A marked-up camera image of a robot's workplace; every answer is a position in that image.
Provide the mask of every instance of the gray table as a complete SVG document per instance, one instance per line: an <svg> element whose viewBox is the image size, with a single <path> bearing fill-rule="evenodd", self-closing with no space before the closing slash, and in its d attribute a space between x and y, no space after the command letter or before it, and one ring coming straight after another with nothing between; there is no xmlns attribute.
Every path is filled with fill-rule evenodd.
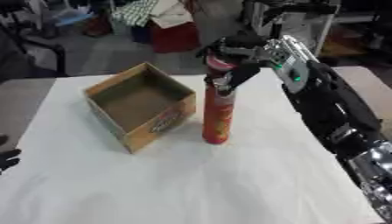
<svg viewBox="0 0 392 224"><path fill-rule="evenodd" d="M10 136L0 151L17 145L55 80L9 80L0 85L0 133Z"/></svg>

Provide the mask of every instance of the red can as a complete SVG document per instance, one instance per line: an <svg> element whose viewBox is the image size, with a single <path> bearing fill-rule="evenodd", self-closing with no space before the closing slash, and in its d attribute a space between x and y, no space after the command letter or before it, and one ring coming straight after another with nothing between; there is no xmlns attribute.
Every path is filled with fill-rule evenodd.
<svg viewBox="0 0 392 224"><path fill-rule="evenodd" d="M223 77L235 65L206 57L208 75L212 78ZM214 86L206 84L204 107L203 137L210 144L222 144L228 140L235 103L235 91L229 95L219 95Z"/></svg>

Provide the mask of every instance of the white table cover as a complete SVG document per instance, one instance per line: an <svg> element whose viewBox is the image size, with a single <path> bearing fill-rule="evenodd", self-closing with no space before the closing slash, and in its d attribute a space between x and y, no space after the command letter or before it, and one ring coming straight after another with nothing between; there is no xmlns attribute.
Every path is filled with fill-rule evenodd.
<svg viewBox="0 0 392 224"><path fill-rule="evenodd" d="M231 137L201 137L197 113L130 155L82 90L107 76L57 79L0 177L7 224L361 224L380 218L295 113L271 70L239 88Z"/></svg>

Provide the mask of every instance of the cardboard box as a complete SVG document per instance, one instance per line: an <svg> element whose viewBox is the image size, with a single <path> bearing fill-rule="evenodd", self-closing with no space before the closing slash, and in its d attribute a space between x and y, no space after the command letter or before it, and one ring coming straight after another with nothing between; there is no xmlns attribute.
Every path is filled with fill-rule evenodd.
<svg viewBox="0 0 392 224"><path fill-rule="evenodd" d="M85 90L93 112L131 153L196 110L195 93L149 63Z"/></svg>

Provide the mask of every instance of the black hand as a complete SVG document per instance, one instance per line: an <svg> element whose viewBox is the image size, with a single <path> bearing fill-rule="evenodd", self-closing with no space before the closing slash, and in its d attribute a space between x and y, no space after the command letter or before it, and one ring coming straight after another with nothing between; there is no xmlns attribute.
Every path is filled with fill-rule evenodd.
<svg viewBox="0 0 392 224"><path fill-rule="evenodd" d="M0 146L7 143L8 137L5 135L0 135ZM17 156L20 154L21 150L8 150L0 152L0 174L2 171L17 165L19 163L19 158Z"/></svg>

